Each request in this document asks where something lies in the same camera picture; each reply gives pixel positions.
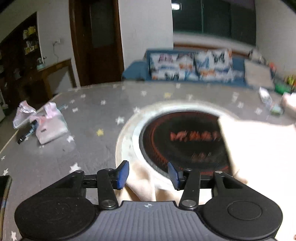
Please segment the blue corner sofa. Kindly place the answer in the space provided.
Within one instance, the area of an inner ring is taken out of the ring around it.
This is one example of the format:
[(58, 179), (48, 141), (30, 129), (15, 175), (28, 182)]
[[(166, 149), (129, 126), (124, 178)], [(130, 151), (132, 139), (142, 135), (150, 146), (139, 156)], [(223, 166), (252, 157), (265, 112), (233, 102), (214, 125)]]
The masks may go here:
[(231, 49), (148, 49), (144, 60), (134, 61), (125, 69), (122, 79), (247, 87), (244, 60)]

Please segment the grey star tablecloth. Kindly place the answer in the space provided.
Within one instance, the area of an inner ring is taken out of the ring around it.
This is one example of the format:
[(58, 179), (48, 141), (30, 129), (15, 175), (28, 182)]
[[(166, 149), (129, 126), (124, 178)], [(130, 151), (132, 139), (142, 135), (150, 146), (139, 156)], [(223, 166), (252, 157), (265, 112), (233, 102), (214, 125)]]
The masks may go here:
[(12, 117), (1, 123), (1, 173), (12, 183), (6, 201), (3, 240), (20, 240), (14, 221), (17, 206), (71, 169), (87, 174), (115, 166), (115, 147), (124, 124), (148, 105), (181, 101), (211, 103), (243, 120), (290, 125), (288, 115), (272, 116), (256, 90), (213, 84), (125, 81), (71, 90), (53, 98), (64, 106), (69, 133), (41, 146), (35, 136), (22, 144), (22, 131), (13, 129)]

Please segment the white remote device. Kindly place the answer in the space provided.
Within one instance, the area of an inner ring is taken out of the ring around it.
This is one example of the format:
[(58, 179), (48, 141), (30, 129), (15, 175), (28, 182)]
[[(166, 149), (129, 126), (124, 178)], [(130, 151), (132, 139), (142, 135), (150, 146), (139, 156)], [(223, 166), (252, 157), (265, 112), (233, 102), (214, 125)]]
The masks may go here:
[(258, 93), (259, 93), (261, 101), (264, 104), (272, 104), (273, 100), (272, 100), (269, 92), (265, 88), (260, 87)]

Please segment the clear box colourful items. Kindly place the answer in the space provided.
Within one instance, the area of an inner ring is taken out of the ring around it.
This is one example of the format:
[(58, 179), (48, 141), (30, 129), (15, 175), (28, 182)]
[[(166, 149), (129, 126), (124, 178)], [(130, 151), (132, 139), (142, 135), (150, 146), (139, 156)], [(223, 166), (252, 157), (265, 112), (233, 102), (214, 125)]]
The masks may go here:
[(269, 112), (271, 115), (280, 116), (283, 114), (283, 109), (278, 104), (274, 104), (270, 107)]

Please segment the dark shelf unit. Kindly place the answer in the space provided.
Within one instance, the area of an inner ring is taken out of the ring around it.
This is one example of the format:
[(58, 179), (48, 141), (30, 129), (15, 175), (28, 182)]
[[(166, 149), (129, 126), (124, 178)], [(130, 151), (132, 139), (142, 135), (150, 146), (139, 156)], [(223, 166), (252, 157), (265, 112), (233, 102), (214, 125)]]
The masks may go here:
[(4, 113), (30, 99), (31, 74), (41, 58), (37, 13), (22, 21), (1, 41), (1, 108)]

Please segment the teal kettle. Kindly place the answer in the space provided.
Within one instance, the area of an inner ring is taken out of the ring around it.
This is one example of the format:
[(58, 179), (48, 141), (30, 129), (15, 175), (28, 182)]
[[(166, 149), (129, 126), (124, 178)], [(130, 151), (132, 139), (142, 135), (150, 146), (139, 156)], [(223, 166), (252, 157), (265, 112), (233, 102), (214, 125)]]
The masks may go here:
[(46, 64), (45, 64), (46, 58), (47, 57), (44, 56), (44, 57), (41, 57), (41, 58), (38, 58), (37, 59), (37, 66), (36, 66), (36, 68), (37, 68), (38, 71), (41, 70), (41, 69), (44, 69), (46, 67)]

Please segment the butterfly pillow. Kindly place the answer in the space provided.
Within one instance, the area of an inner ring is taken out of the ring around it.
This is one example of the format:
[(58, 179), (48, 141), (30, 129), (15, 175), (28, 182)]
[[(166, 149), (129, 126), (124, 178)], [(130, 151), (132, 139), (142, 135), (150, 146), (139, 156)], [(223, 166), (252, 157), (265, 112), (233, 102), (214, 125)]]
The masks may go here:
[(152, 80), (197, 81), (193, 53), (152, 53), (149, 57)]
[(233, 67), (231, 49), (195, 52), (194, 61), (200, 81), (233, 82), (235, 78), (243, 77), (243, 72)]

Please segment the white tissue box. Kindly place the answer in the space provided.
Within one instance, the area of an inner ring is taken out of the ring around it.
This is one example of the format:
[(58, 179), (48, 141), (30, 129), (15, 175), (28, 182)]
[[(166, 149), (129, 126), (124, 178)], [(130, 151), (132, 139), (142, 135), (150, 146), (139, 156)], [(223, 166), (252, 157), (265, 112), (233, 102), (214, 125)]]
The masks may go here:
[(285, 92), (281, 98), (281, 106), (284, 110), (284, 113), (296, 117), (296, 93), (287, 93)]

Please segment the grey cushion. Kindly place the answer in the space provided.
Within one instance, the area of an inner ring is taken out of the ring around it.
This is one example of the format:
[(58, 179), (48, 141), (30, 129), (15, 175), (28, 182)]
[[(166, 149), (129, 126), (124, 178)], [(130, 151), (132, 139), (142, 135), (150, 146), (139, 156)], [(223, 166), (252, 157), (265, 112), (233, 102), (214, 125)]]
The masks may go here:
[(273, 89), (271, 70), (268, 66), (250, 60), (244, 60), (244, 79), (247, 85), (255, 88)]

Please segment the black induction cooktop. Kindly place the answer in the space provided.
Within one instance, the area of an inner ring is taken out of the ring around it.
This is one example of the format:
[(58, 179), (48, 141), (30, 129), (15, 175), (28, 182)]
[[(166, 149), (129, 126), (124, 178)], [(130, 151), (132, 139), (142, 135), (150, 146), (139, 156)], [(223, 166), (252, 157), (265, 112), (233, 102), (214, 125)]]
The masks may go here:
[(174, 111), (150, 120), (139, 136), (140, 150), (150, 166), (168, 176), (168, 163), (181, 170), (232, 174), (218, 116), (201, 111)]

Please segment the left butterfly pillow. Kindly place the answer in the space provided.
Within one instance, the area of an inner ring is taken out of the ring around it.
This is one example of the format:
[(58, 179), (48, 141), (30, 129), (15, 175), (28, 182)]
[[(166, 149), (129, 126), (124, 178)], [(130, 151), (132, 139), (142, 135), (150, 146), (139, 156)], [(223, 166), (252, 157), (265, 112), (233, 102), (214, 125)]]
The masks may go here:
[(193, 53), (152, 53), (149, 57), (152, 80), (197, 81)]

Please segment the cream sweater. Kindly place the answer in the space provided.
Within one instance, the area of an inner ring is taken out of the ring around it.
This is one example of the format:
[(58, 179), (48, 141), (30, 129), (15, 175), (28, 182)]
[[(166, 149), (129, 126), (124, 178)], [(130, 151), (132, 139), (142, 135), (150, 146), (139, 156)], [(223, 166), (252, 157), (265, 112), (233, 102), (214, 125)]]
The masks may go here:
[[(130, 165), (126, 186), (117, 191), (119, 201), (178, 201), (181, 193), (158, 174), (135, 148), (134, 134), (148, 121), (134, 115), (123, 127), (116, 145), (116, 161)], [(225, 138), (233, 176), (276, 202), (283, 212), (277, 240), (295, 239), (295, 125), (260, 121), (218, 120)]]

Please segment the dark wooden door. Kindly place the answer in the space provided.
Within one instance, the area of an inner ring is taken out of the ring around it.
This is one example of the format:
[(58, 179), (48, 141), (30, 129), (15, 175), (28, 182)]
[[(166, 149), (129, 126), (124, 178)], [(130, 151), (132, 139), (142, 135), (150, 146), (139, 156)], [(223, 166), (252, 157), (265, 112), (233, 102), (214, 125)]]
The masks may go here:
[(121, 81), (124, 61), (118, 1), (69, 1), (69, 17), (80, 85)]

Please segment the dark window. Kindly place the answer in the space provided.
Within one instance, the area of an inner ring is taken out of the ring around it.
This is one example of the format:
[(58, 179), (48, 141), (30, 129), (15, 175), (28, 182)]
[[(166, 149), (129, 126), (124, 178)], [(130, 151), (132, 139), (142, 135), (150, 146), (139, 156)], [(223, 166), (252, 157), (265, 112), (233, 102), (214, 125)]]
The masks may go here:
[(183, 0), (171, 2), (173, 30), (256, 45), (255, 1)]

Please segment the wooden side table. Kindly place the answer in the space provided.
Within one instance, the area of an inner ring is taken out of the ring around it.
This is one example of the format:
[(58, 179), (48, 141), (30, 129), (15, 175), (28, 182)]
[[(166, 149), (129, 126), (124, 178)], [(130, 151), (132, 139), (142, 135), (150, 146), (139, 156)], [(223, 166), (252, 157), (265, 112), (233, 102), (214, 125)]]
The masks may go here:
[(57, 71), (59, 71), (63, 68), (68, 69), (72, 88), (76, 88), (77, 84), (76, 84), (75, 77), (74, 77), (71, 58), (63, 60), (63, 61), (55, 63), (55, 64), (52, 64), (52, 65), (47, 66), (43, 69), (33, 70), (30, 72), (30, 78), (32, 78), (33, 81), (38, 81), (38, 80), (43, 81), (48, 100), (53, 98), (53, 92), (52, 92), (50, 84), (49, 84), (48, 76), (56, 73)]

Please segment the right butterfly pillow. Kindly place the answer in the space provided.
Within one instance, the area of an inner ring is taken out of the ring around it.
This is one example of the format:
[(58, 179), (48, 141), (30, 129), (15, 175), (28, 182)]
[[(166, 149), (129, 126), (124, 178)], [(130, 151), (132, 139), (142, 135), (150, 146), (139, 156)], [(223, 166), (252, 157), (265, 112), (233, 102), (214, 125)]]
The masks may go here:
[(195, 52), (194, 61), (200, 81), (233, 82), (235, 78), (243, 77), (243, 72), (233, 67), (231, 49)]

